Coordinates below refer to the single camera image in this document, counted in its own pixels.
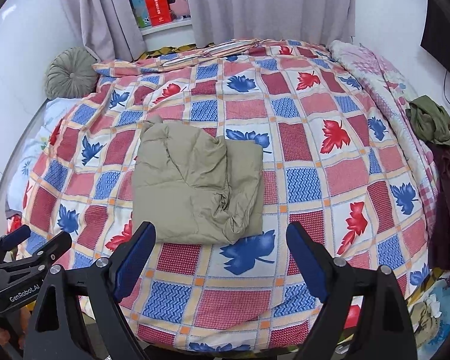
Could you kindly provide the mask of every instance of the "metal screw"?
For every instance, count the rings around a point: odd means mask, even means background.
[[[108,265],[108,258],[107,257],[100,257],[97,261],[96,264],[99,268],[103,268],[104,266]]]
[[[50,268],[50,273],[52,275],[55,275],[55,274],[59,273],[61,269],[62,269],[62,267],[60,265],[52,265],[52,267]]]
[[[348,352],[350,345],[339,345],[335,348],[335,353],[342,355],[346,352]]]
[[[334,258],[334,264],[336,266],[342,267],[342,266],[345,266],[347,264],[347,261],[345,261],[345,259],[342,258],[342,257],[335,257]]]
[[[389,274],[392,273],[392,270],[391,270],[391,268],[388,265],[382,265],[380,267],[380,270],[382,271],[382,273],[384,273],[386,275],[389,275]]]

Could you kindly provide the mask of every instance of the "curtain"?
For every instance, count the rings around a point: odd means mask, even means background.
[[[350,42],[355,0],[188,0],[198,47],[233,38]]]
[[[61,0],[73,30],[101,61],[138,59],[145,42],[128,0]]]

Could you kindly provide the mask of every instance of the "black cable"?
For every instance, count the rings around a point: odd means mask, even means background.
[[[448,74],[448,70],[446,71],[445,78],[443,79],[443,95],[445,96],[445,100],[447,101],[447,103],[450,105],[447,95],[445,94],[445,81],[447,81],[447,74]]]

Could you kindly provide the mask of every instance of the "round pillow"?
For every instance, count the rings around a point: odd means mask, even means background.
[[[74,99],[88,96],[95,90],[98,74],[92,69],[96,59],[83,47],[65,50],[51,63],[46,75],[45,93]]]

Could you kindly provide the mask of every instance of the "plaid bedspread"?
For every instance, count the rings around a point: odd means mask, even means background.
[[[416,137],[405,115],[405,110],[409,108],[408,102],[418,97],[415,89],[395,66],[366,47],[337,40],[332,42],[330,51],[366,88],[375,105],[396,132],[398,143],[417,182],[428,234],[431,235],[435,225],[439,176],[433,153],[425,142]]]
[[[353,266],[389,265],[404,295],[423,280],[426,222],[410,167],[369,93],[325,48],[253,40],[95,68],[97,93],[64,118],[31,172],[23,255],[67,231],[73,246],[59,262],[78,268],[130,238],[131,176],[152,114],[263,147],[263,234],[156,245],[121,303],[141,339],[218,352],[302,342],[320,303],[288,251],[291,221]]]

